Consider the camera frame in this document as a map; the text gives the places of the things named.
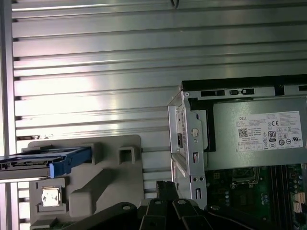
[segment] metal slats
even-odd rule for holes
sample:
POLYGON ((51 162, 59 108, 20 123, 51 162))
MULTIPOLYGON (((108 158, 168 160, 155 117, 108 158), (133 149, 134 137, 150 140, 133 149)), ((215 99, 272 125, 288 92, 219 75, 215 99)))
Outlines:
POLYGON ((18 0, 17 149, 27 136, 140 135, 154 197, 155 181, 171 179, 166 105, 180 82, 306 73, 306 10, 306 0, 180 0, 177 10, 168 0, 18 0))

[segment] small label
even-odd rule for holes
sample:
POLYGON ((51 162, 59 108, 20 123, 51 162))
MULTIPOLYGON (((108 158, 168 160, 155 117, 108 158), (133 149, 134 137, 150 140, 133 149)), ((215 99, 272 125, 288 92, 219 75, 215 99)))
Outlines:
POLYGON ((303 147, 299 111, 240 116, 236 128, 239 152, 303 147))

